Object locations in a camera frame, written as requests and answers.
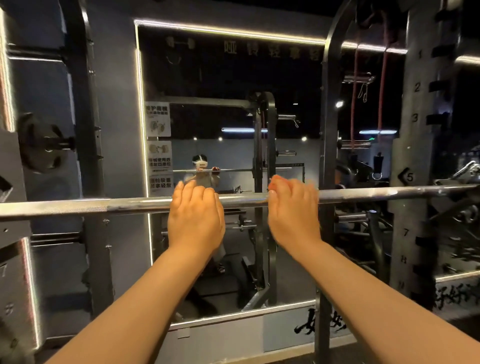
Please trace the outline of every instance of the hand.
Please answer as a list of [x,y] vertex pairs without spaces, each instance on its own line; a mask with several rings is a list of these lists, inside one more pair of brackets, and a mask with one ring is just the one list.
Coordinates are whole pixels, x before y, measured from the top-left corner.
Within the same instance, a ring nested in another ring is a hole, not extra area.
[[179,182],[173,192],[168,216],[170,247],[199,249],[210,257],[225,234],[223,207],[213,188]]
[[318,190],[298,180],[273,176],[268,186],[268,226],[292,256],[305,243],[321,240]]

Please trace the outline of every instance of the dumbbell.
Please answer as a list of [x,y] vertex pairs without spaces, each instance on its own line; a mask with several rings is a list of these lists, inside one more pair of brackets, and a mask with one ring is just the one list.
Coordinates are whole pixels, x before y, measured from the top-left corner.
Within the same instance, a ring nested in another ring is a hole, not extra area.
[[195,49],[195,39],[192,38],[188,38],[186,42],[179,42],[175,40],[174,37],[168,36],[165,38],[165,40],[167,41],[167,45],[171,48],[175,48],[176,44],[186,44],[188,46],[188,49]]

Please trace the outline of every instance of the baseboard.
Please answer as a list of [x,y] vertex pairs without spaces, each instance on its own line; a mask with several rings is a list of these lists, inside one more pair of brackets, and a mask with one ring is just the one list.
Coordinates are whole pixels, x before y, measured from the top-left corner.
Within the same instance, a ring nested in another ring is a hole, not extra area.
[[[339,336],[330,339],[330,348],[337,348],[343,345],[349,345],[357,342],[352,334]],[[264,352],[249,358],[241,358],[234,360],[225,360],[216,362],[214,364],[268,364],[278,362],[280,360],[286,360],[295,358],[297,356],[311,354],[315,351],[314,343],[292,346],[291,348],[285,348],[281,350],[275,350],[273,352]]]

